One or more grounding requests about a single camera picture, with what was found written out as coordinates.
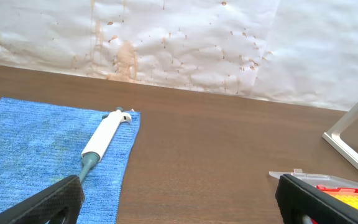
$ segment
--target transparent plastic lid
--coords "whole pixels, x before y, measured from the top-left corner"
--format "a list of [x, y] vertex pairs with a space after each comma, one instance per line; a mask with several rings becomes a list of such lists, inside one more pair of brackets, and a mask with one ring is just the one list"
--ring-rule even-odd
[[324, 174], [306, 174], [302, 172], [301, 169], [294, 169], [293, 172], [272, 172], [270, 171], [269, 174], [272, 177], [275, 177], [277, 179], [280, 178], [283, 174], [290, 174], [294, 177], [297, 177], [298, 179], [312, 185], [323, 185], [328, 188], [338, 188], [338, 187], [352, 187], [358, 189], [358, 183], [346, 180], [340, 177], [335, 177], [332, 175], [324, 175]]

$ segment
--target metal frame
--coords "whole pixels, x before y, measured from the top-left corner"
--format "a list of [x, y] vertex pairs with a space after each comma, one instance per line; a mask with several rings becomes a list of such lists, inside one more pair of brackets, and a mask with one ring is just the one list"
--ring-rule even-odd
[[358, 118], [358, 102], [334, 126], [323, 134], [323, 138], [330, 143], [343, 157], [358, 169], [358, 153], [341, 139], [341, 133]]

